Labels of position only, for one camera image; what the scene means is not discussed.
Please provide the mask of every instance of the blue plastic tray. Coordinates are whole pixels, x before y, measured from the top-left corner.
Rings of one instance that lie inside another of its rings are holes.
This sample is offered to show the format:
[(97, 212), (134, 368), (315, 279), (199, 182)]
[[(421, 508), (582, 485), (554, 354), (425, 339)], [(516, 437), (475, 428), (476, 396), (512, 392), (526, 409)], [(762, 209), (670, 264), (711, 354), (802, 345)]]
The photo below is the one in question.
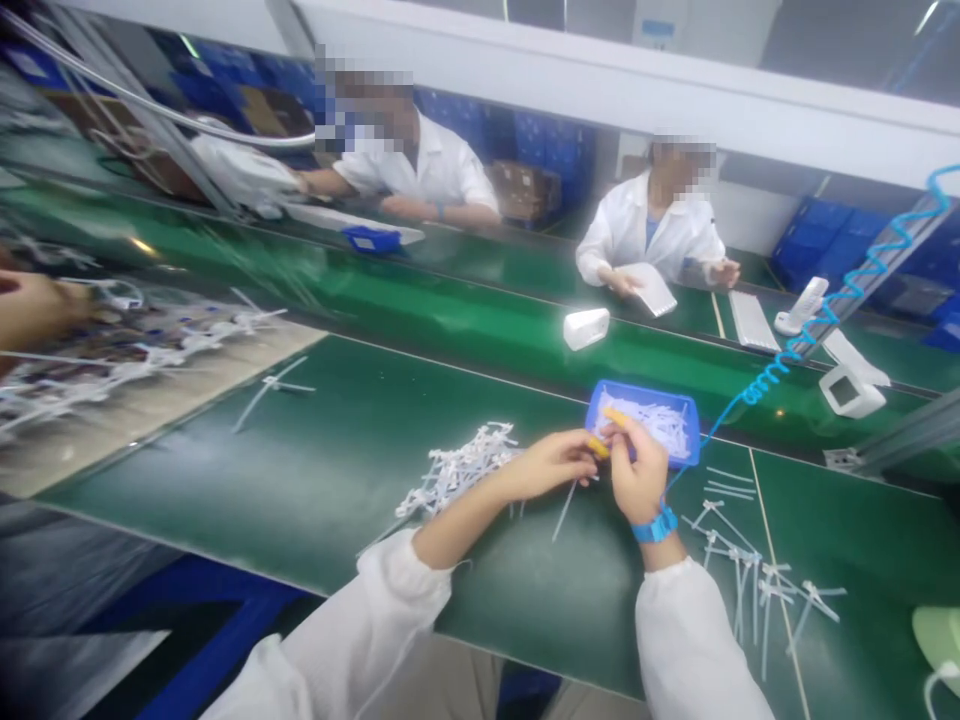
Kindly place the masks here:
[(357, 252), (383, 255), (400, 249), (399, 230), (374, 230), (365, 225), (354, 225), (341, 230)]
[[(622, 400), (641, 405), (666, 405), (672, 410), (683, 412), (683, 419), (687, 422), (687, 450), (690, 455), (686, 458), (670, 456), (670, 467), (677, 469), (687, 465), (696, 466), (700, 462), (700, 418), (697, 415), (697, 404), (693, 398), (686, 395), (672, 395), (670, 393), (657, 392), (647, 388), (637, 387), (636, 385), (625, 385), (624, 383), (614, 382), (613, 380), (601, 380), (593, 389), (593, 397), (590, 398), (590, 407), (587, 409), (586, 428), (593, 432), (593, 426), (597, 422), (597, 413), (600, 412), (600, 396), (606, 387), (607, 394)], [(631, 448), (631, 458), (635, 458), (635, 453)]]

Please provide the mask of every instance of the person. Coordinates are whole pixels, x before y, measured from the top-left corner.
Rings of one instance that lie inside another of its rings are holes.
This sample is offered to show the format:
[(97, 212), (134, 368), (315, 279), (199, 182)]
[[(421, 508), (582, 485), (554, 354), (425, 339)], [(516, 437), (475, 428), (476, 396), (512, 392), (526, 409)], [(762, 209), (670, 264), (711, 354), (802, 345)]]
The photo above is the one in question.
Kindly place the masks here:
[[(643, 526), (661, 512), (667, 452), (642, 425), (624, 422), (604, 430), (613, 493), (626, 520)], [(434, 620), (450, 599), (453, 569), (508, 504), (595, 474), (589, 440), (582, 429), (549, 435), (419, 530), (367, 550), (357, 577), (287, 638), (254, 647), (203, 720), (493, 720), (502, 660), (432, 635)], [(633, 464), (629, 445), (637, 450)], [(676, 531), (641, 543), (638, 555), (646, 569), (635, 618), (647, 705), (565, 682), (544, 717), (772, 720), (717, 584)]]
[[(6, 269), (11, 267), (10, 255), (0, 253), (0, 350), (33, 350), (90, 317), (89, 287)], [(16, 364), (16, 358), (0, 356), (0, 377)]]
[(380, 209), (403, 220), (472, 228), (500, 224), (480, 159), (460, 136), (423, 116), (411, 86), (377, 85), (359, 72), (336, 73), (334, 82), (338, 96), (400, 149), (377, 143), (343, 153), (333, 169), (302, 172), (305, 194), (346, 198), (386, 192)]
[(648, 159), (647, 171), (600, 201), (577, 247), (583, 279), (627, 297), (640, 282), (617, 267), (647, 262), (665, 280), (676, 282), (690, 258), (709, 284), (732, 288), (740, 265), (726, 258), (709, 201), (691, 194), (698, 176), (712, 166), (713, 152), (704, 145), (657, 138)]

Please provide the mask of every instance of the hand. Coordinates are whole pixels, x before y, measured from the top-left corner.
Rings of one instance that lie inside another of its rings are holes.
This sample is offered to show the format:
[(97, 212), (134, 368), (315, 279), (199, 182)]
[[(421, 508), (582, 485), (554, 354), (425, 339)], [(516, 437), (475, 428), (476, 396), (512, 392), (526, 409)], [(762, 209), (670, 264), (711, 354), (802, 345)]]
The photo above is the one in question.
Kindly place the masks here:
[(713, 279), (716, 283), (732, 288), (740, 279), (740, 263), (724, 258), (713, 265)]
[(403, 195), (391, 195), (380, 203), (380, 210), (406, 220), (436, 220), (437, 207), (433, 203), (415, 200)]
[(597, 461), (587, 449), (591, 437), (587, 430), (547, 435), (484, 482), (496, 487), (506, 503), (539, 497), (571, 480), (587, 485), (587, 478), (597, 474)]
[(637, 288), (643, 287), (643, 283), (635, 277), (616, 270), (607, 277), (607, 285), (622, 298), (630, 297)]
[(19, 264), (14, 259), (10, 251), (0, 245), (0, 270), (16, 270)]
[(0, 270), (0, 346), (27, 350), (86, 321), (90, 292), (46, 275)]
[[(628, 417), (621, 422), (622, 425), (611, 423), (603, 429), (603, 435), (611, 443), (613, 496), (631, 525), (646, 525), (660, 514), (660, 498), (667, 487), (669, 455), (641, 423)], [(637, 451), (637, 461), (633, 464), (628, 441)]]

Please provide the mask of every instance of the cardboard box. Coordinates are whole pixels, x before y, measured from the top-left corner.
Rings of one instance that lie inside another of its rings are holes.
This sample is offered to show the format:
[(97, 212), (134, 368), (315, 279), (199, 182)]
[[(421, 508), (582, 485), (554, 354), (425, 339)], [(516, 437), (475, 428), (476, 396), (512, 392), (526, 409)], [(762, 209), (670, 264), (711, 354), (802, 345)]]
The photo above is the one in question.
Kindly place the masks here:
[(500, 214), (512, 220), (539, 220), (561, 202), (560, 176), (523, 163), (497, 160), (487, 168)]

